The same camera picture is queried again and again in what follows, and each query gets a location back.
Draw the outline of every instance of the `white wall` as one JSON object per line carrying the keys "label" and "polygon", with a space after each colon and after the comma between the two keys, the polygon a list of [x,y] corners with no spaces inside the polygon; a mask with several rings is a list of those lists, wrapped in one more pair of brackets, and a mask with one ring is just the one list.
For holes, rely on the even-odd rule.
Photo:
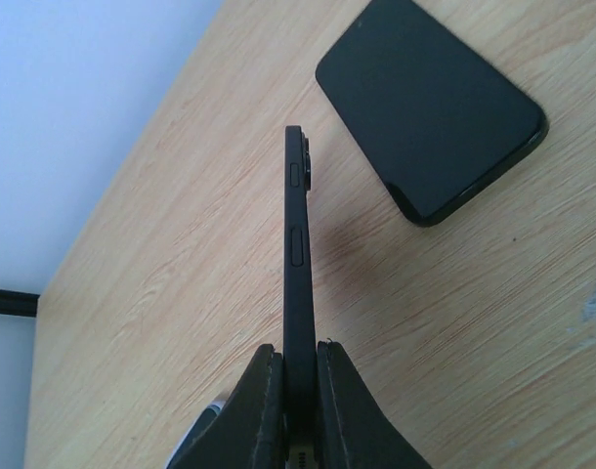
{"label": "white wall", "polygon": [[0,469],[21,469],[35,319],[0,315]]}
{"label": "white wall", "polygon": [[41,293],[221,0],[0,1],[0,288]]}

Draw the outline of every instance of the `wood grain surface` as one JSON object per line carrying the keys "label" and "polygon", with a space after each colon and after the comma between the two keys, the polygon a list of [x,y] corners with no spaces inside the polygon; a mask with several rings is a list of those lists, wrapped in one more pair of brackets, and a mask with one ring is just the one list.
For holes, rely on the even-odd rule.
{"label": "wood grain surface", "polygon": [[364,0],[227,0],[40,299],[25,467],[158,468],[281,346],[283,128],[311,141],[318,337],[438,468],[596,468],[596,0],[420,0],[550,134],[431,229],[318,87]]}

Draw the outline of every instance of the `phone screen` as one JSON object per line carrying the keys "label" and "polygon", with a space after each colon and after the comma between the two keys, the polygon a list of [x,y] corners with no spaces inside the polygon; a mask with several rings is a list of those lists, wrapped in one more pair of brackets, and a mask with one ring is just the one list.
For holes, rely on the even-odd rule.
{"label": "phone screen", "polygon": [[529,154],[541,108],[409,0],[374,0],[316,77],[409,220],[432,225]]}

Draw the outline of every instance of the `black smartphone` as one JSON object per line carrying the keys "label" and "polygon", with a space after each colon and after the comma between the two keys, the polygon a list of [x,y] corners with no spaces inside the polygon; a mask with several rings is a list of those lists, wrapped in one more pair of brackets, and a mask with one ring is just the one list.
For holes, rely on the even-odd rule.
{"label": "black smartphone", "polygon": [[309,139],[298,125],[285,127],[285,240],[283,280],[283,394],[287,457],[314,460],[318,399],[316,323],[309,244],[307,192],[311,188]]}
{"label": "black smartphone", "polygon": [[316,79],[420,226],[441,222],[548,131],[537,103],[410,0],[373,0]]}

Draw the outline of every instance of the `light wood desk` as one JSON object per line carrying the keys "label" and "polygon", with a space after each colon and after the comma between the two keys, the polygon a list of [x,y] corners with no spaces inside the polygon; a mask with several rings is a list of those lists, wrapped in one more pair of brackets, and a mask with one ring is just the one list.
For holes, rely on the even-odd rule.
{"label": "light wood desk", "polygon": [[319,338],[396,427],[436,469],[596,467],[596,0],[419,3],[542,103],[545,143],[417,229],[314,78],[365,0],[227,0],[40,300],[27,468],[162,467],[281,345],[290,123]]}

